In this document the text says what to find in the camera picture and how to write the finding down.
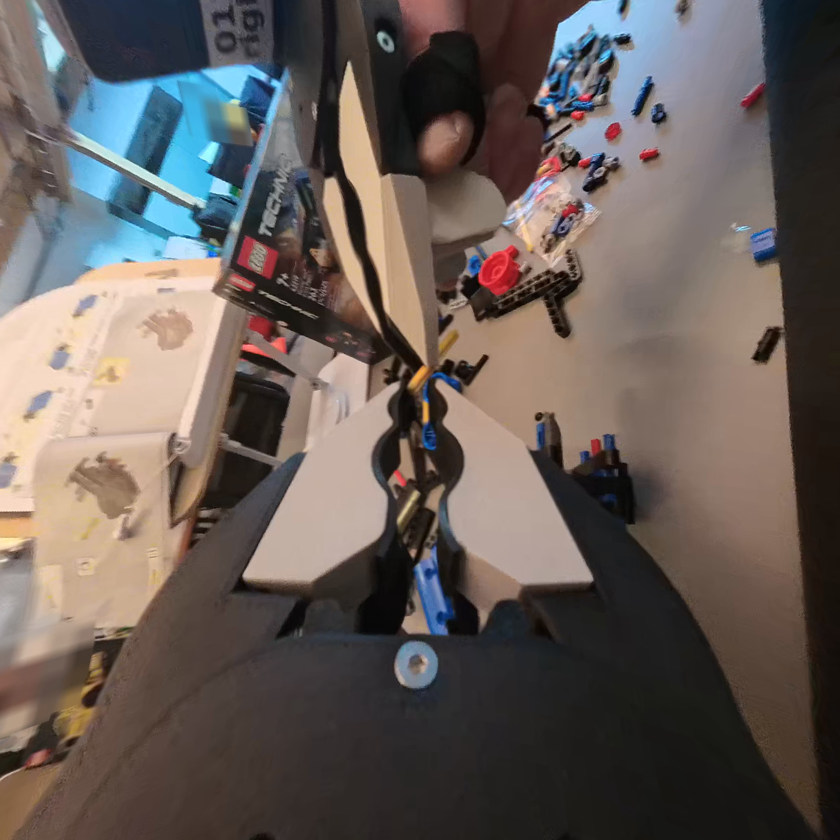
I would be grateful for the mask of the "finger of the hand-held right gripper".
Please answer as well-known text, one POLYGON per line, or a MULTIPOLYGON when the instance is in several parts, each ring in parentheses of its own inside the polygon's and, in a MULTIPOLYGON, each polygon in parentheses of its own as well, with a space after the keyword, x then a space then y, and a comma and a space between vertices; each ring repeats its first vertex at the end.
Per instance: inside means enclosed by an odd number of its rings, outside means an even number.
POLYGON ((419 365, 433 367, 438 362, 438 309, 426 186, 416 175, 381 172, 351 62, 339 95, 339 152, 360 199, 365 243, 385 314, 419 365))
POLYGON ((344 275, 384 335, 384 212, 381 177, 324 181, 322 208, 344 275))

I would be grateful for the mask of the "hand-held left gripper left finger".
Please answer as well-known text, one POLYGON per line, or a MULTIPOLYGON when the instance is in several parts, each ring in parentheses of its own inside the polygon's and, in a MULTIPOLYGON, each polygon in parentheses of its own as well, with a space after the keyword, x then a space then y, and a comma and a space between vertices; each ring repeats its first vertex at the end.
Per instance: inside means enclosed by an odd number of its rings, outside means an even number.
POLYGON ((336 602, 368 634, 397 634, 412 562, 389 484, 405 386, 387 386, 303 457, 244 571, 258 590, 336 602))

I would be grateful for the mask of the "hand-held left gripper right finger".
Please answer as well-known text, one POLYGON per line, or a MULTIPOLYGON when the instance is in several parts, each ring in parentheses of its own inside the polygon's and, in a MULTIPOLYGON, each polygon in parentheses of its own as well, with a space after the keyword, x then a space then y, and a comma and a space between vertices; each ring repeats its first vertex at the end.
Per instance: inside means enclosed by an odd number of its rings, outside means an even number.
POLYGON ((593 573, 528 447, 452 387, 434 388, 436 554, 452 634, 502 602, 585 592, 593 573))

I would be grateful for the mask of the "partly built toy chassis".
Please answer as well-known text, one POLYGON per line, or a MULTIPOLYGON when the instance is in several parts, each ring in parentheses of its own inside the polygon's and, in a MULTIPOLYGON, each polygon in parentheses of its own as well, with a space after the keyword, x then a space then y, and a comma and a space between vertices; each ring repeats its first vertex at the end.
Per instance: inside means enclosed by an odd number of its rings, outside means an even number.
POLYGON ((563 441, 559 423, 552 412, 534 414, 537 451, 546 455, 561 471, 595 499, 603 509, 626 526, 636 523, 634 483, 623 460, 614 434, 594 437, 588 449, 579 453, 579 464, 564 467, 563 441))

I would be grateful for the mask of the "yellow toy axle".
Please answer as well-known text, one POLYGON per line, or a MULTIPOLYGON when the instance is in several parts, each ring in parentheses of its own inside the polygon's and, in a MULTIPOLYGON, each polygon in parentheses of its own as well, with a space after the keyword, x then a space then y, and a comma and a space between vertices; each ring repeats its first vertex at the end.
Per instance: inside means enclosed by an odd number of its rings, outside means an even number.
POLYGON ((448 330, 438 342, 437 346, 437 362, 431 366, 425 365, 417 371, 407 385, 407 390, 412 394, 420 393, 426 382, 438 372, 438 365, 441 361, 445 361, 448 352, 454 347, 459 340, 459 331, 456 329, 448 330))

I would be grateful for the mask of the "clear bag of small parts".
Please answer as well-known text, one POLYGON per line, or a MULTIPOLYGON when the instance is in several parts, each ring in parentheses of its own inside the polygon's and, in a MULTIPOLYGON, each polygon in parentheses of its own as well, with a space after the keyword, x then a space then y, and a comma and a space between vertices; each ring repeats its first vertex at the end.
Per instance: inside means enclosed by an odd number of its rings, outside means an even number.
POLYGON ((601 217, 562 172, 543 175, 507 208, 503 227, 534 255, 551 261, 601 217))

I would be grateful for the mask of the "instruction booklet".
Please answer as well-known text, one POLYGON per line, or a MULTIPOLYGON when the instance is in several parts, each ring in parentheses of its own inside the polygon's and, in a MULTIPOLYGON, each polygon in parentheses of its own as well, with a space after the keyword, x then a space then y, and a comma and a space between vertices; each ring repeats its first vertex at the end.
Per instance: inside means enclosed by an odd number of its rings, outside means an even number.
POLYGON ((67 437, 42 449, 35 565, 60 618, 98 631, 136 626, 181 547, 176 467, 166 432, 67 437))

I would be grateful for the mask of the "person's right hand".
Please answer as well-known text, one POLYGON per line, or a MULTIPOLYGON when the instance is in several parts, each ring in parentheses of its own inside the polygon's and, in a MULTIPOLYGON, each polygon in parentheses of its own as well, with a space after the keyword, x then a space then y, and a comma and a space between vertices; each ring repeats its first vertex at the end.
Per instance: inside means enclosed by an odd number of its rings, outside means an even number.
POLYGON ((581 7, 561 1, 401 1, 412 58, 436 33, 473 36, 479 51, 486 128, 469 168, 497 186, 506 203, 520 197, 542 160, 543 126, 529 114, 561 21, 581 7))

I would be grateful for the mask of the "printed toy truck box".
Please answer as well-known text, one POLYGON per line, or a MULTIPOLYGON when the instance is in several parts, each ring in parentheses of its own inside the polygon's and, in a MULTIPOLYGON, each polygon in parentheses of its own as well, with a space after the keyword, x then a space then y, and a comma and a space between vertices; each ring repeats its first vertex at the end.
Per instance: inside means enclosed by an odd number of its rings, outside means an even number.
POLYGON ((275 86, 245 167, 214 291, 253 316, 364 364, 391 354, 322 225, 285 81, 275 86))

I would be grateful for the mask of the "black toy cylinder piece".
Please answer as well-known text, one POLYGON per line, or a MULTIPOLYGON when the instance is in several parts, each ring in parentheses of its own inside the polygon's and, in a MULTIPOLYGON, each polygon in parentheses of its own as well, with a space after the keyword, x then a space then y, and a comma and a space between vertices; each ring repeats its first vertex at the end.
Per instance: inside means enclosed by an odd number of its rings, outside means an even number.
POLYGON ((417 510, 423 505, 424 493, 416 483, 407 481, 404 486, 397 488, 396 501, 396 530, 404 534, 417 510))

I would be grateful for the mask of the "red toy wheel rim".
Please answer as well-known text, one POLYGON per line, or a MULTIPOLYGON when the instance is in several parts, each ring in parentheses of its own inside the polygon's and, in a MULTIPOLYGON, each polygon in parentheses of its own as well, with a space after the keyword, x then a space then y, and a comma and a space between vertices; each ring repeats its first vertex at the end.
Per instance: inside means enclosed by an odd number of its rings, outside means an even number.
POLYGON ((507 294, 519 283, 523 272, 529 267, 520 263, 519 256, 519 248, 515 245, 506 246, 489 255, 479 268, 479 284, 496 298, 507 294))

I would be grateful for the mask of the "blue curved toy panel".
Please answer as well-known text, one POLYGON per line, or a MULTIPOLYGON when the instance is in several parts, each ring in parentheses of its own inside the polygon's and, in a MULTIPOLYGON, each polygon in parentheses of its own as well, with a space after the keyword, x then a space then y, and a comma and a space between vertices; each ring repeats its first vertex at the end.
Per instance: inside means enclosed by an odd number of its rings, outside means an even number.
POLYGON ((423 610, 428 632, 448 635, 448 623, 455 617, 450 598, 445 594, 438 568, 437 545, 414 566, 415 591, 423 610))

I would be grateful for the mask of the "blue spoked toy wheel rim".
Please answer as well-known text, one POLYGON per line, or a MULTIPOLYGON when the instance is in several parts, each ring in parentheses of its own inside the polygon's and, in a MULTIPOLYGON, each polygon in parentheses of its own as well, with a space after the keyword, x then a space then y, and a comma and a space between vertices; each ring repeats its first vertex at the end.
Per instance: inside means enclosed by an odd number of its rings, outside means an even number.
POLYGON ((431 415, 431 404, 429 402, 429 386, 431 382, 443 382, 457 393, 462 393, 464 386, 460 380, 444 372, 431 374, 423 384, 421 391, 421 420, 422 420, 422 444, 426 451, 433 452, 437 447, 437 436, 431 415))

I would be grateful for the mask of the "pile of black toy beams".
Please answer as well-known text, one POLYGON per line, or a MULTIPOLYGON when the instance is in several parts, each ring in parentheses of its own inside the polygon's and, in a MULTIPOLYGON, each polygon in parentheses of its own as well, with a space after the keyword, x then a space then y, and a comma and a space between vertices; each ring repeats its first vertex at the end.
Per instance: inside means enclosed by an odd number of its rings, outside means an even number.
MULTIPOLYGON (((483 262, 481 261, 483 255, 484 252, 480 248, 478 255, 469 258, 467 273, 459 279, 459 285, 453 290, 444 292, 442 302, 445 305, 446 311, 444 317, 440 319, 438 324, 442 330, 446 330, 452 322, 454 311, 457 307, 470 306, 476 320, 481 322, 488 319, 499 319, 523 308, 531 302, 541 301, 549 315, 554 332, 562 339, 568 339, 571 336, 571 323, 565 311, 564 300, 576 291, 582 280, 581 264, 573 250, 566 250, 563 253, 561 267, 558 271, 546 269, 545 271, 534 273, 532 266, 527 264, 528 268, 523 272, 519 283, 501 297, 494 297, 478 282, 478 273, 483 262)), ((454 376, 465 387, 474 381, 488 360, 489 356, 486 354, 481 356, 479 361, 474 364, 465 360, 457 363, 452 360, 443 360, 439 363, 437 372, 444 372, 454 376)), ((421 391, 416 395, 420 397, 420 400, 422 399, 421 391)), ((422 444, 421 411, 419 414, 420 421, 415 422, 409 430, 409 448, 413 457, 415 477, 413 479, 405 479, 399 471, 396 471, 394 476, 397 478, 397 484, 395 486, 396 494, 398 487, 404 486, 407 481, 412 481, 423 492, 424 505, 428 495, 440 484, 440 479, 434 472, 431 474, 427 473, 426 453, 428 451, 424 449, 422 444)), ((412 525, 415 517, 416 514, 408 526, 410 533, 414 533, 417 530, 412 525)))

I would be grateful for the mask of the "printed instruction sheet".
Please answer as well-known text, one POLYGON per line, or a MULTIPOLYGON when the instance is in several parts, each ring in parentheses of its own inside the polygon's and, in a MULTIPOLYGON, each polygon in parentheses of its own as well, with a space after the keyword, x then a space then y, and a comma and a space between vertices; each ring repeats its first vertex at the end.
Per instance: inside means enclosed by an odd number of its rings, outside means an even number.
POLYGON ((176 436, 214 321, 186 277, 211 277, 214 292, 214 276, 168 268, 84 280, 2 315, 2 513, 34 511, 35 462, 54 440, 176 436))

